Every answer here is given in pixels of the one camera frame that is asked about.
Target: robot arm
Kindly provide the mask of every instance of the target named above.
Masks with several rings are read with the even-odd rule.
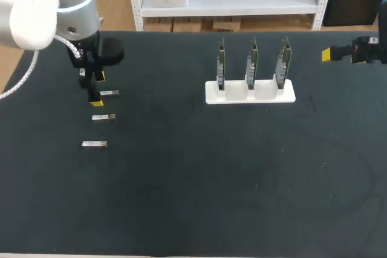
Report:
[[[379,38],[360,36],[345,47],[331,46],[322,52],[323,62],[342,60],[351,56],[352,63],[371,63],[380,60],[387,64],[387,0],[383,0],[378,13]]]
[[[37,51],[53,41],[67,45],[73,67],[79,69],[79,84],[93,106],[103,106],[95,82],[105,80],[103,67],[124,58],[119,39],[99,34],[100,19],[95,0],[0,0],[0,45],[35,50],[23,79],[0,99],[15,92],[31,74]]]
[[[0,0],[0,45],[41,50],[55,34],[76,42],[99,27],[95,0]]]

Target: wooden floor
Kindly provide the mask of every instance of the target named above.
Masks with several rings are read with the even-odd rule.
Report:
[[[135,30],[130,0],[96,0],[104,17],[102,30]],[[313,18],[304,16],[260,16],[242,20],[241,31],[310,31]],[[335,27],[323,30],[377,30],[377,26]],[[22,50],[0,47],[0,92],[19,62]]]

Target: black table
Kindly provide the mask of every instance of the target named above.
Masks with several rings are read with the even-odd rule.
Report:
[[[360,34],[105,33],[126,59],[103,108],[52,44],[0,102],[0,253],[386,256],[387,67],[321,62]],[[254,36],[270,79],[285,35],[295,103],[206,104],[222,37],[226,79],[244,77]]]

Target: white holder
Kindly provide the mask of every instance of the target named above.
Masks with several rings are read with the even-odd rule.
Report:
[[[220,91],[217,81],[206,82],[207,104],[251,104],[251,103],[293,103],[296,101],[291,80],[285,81],[283,89],[278,89],[276,75],[273,80],[255,80],[254,90],[247,87],[244,80],[225,81],[224,91]]]

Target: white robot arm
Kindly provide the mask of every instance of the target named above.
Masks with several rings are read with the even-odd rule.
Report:
[[[30,68],[11,90],[15,92],[31,74],[37,54],[57,39],[69,48],[73,67],[79,69],[79,84],[93,106],[103,106],[95,81],[105,80],[103,67],[124,58],[122,42],[101,37],[95,0],[0,0],[0,45],[35,50]]]
[[[0,45],[41,50],[55,34],[74,42],[99,27],[95,0],[0,0]]]

